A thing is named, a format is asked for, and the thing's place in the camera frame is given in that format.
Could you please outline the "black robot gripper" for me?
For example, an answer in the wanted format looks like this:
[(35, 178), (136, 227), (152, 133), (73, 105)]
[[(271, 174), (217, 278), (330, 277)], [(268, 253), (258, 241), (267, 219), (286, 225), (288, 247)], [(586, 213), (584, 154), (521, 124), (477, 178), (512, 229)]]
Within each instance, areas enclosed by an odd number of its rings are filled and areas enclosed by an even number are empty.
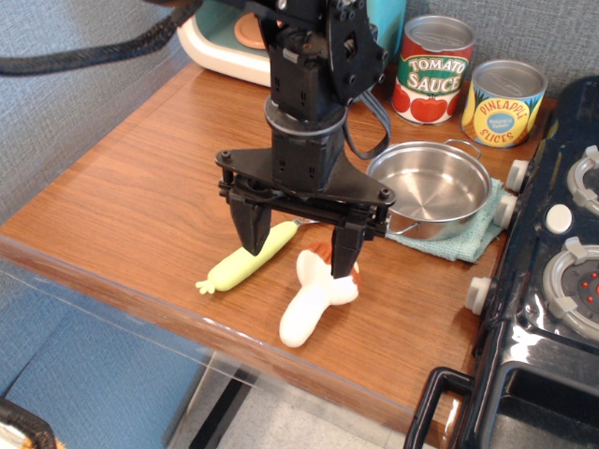
[(223, 170), (220, 194), (242, 247), (251, 255), (261, 252), (273, 210), (296, 214), (336, 225), (331, 275), (350, 275), (364, 239), (386, 234), (394, 194), (347, 159), (347, 108), (302, 121), (267, 99), (264, 111), (268, 148), (221, 151), (215, 159)]

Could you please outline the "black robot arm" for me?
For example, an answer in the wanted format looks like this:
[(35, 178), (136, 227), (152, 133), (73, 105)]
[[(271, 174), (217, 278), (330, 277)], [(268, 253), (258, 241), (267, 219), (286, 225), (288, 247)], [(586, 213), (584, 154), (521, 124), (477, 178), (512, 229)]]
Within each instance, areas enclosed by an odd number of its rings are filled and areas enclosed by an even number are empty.
[(383, 235), (392, 191), (352, 165), (388, 145), (358, 152), (348, 109), (359, 100), (384, 128), (386, 110), (373, 97), (387, 51), (377, 44), (363, 1), (241, 1), (254, 13), (270, 58), (264, 113), (266, 149), (230, 150), (216, 157), (222, 196), (242, 246), (258, 254), (274, 210), (331, 224), (331, 273), (347, 276), (365, 241)]

